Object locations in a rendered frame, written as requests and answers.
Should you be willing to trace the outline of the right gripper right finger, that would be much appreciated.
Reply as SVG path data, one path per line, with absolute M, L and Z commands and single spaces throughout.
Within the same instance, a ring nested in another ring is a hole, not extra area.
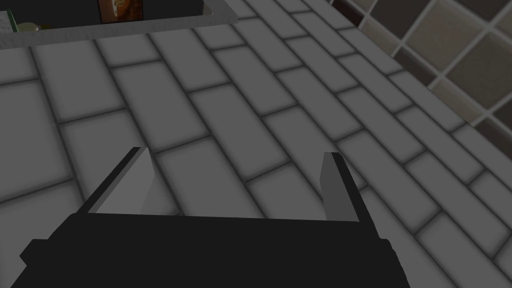
M 359 221 L 332 152 L 323 154 L 319 183 L 327 221 Z

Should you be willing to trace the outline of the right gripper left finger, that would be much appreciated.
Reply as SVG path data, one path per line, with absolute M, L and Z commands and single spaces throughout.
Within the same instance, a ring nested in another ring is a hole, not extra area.
M 133 147 L 77 213 L 141 214 L 154 178 L 149 149 Z

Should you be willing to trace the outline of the brown box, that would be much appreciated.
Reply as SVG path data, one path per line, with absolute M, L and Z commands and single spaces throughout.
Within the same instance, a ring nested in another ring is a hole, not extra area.
M 143 0 L 97 0 L 102 24 L 143 21 Z

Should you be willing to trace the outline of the green-edged white book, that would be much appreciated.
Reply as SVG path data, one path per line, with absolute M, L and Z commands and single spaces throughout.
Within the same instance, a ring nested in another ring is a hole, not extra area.
M 18 27 L 11 9 L 0 10 L 0 34 L 17 33 Z

